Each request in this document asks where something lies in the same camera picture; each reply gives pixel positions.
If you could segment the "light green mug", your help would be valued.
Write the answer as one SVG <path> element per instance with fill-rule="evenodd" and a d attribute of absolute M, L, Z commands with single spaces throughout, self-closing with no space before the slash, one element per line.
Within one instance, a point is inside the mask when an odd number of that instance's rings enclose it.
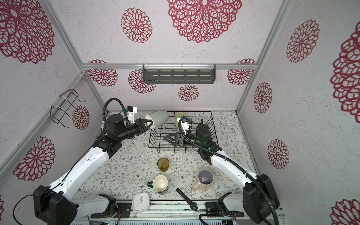
<path fill-rule="evenodd" d="M 179 124 L 179 120 L 181 119 L 181 117 L 184 116 L 183 112 L 177 112 L 177 114 L 175 115 L 175 126 L 178 127 Z"/>

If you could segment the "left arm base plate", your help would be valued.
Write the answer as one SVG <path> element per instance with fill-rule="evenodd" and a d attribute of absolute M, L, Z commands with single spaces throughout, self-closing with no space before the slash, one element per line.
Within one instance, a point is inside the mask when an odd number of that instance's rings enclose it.
<path fill-rule="evenodd" d="M 94 213 L 91 218 L 129 218 L 131 207 L 129 202 L 110 203 L 103 213 Z"/>

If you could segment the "amber glass cup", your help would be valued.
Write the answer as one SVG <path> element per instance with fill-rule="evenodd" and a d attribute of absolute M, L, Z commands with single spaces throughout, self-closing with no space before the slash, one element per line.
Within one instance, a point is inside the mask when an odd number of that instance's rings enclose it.
<path fill-rule="evenodd" d="M 165 157 L 160 158 L 157 161 L 157 167 L 162 172 L 166 172 L 169 169 L 169 164 L 170 164 L 169 160 L 167 158 L 165 158 Z"/>

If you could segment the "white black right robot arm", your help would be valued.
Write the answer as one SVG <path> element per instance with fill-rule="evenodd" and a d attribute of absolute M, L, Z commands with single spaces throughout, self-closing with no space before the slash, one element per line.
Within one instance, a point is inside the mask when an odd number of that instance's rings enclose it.
<path fill-rule="evenodd" d="M 196 133 L 192 133 L 192 121 L 183 116 L 177 120 L 179 132 L 166 135 L 164 139 L 171 145 L 190 145 L 197 149 L 202 160 L 224 172 L 240 188 L 242 196 L 227 193 L 218 202 L 218 213 L 203 213 L 199 220 L 205 224 L 203 217 L 220 216 L 247 216 L 256 224 L 264 222 L 269 216 L 273 217 L 274 224 L 279 224 L 276 209 L 280 206 L 275 188 L 266 174 L 257 175 L 246 170 L 232 160 L 212 139 L 212 132 L 207 124 L 196 126 Z"/>

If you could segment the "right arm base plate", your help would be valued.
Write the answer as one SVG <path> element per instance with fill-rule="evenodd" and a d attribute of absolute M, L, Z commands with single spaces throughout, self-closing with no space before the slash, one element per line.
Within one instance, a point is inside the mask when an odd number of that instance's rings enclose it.
<path fill-rule="evenodd" d="M 222 216 L 233 216 L 233 217 L 244 217 L 245 214 L 239 211 L 228 210 L 224 204 L 220 202 L 206 202 L 205 210 L 207 215 L 222 215 Z"/>

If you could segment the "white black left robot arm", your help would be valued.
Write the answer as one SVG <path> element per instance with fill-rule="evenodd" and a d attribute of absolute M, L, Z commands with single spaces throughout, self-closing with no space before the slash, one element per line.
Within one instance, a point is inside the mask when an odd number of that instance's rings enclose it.
<path fill-rule="evenodd" d="M 113 97 L 107 100 L 102 110 L 103 129 L 88 150 L 59 179 L 48 186 L 38 186 L 33 198 L 35 217 L 48 225 L 70 225 L 75 219 L 93 213 L 116 211 L 116 200 L 108 195 L 99 195 L 91 200 L 73 202 L 77 189 L 101 165 L 111 159 L 122 147 L 122 142 L 156 128 L 153 119 L 135 119 L 135 107 L 125 108 Z"/>

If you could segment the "grey cream mug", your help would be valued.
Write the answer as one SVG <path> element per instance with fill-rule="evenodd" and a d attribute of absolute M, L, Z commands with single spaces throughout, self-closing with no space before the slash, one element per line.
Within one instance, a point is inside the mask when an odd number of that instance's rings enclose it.
<path fill-rule="evenodd" d="M 151 130 L 157 130 L 162 125 L 167 125 L 167 121 L 169 120 L 169 114 L 167 111 L 157 111 L 152 112 L 150 114 L 145 115 L 146 120 L 151 120 L 152 125 L 150 126 Z"/>

